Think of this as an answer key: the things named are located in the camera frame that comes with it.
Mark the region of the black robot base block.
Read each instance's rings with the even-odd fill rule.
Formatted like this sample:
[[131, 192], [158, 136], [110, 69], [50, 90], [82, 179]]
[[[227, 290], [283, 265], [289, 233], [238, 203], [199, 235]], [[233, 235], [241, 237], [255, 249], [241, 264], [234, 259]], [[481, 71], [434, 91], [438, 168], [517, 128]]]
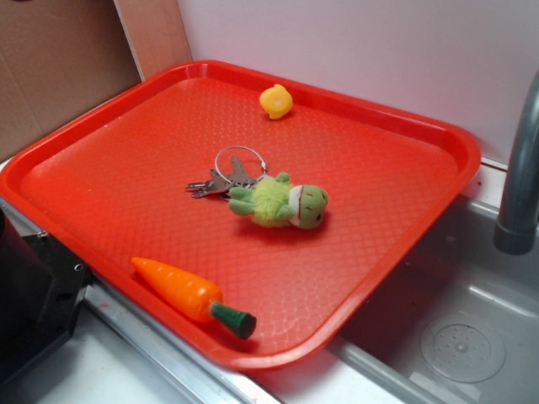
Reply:
[[71, 338], [87, 284], [81, 258], [1, 214], [1, 386]]

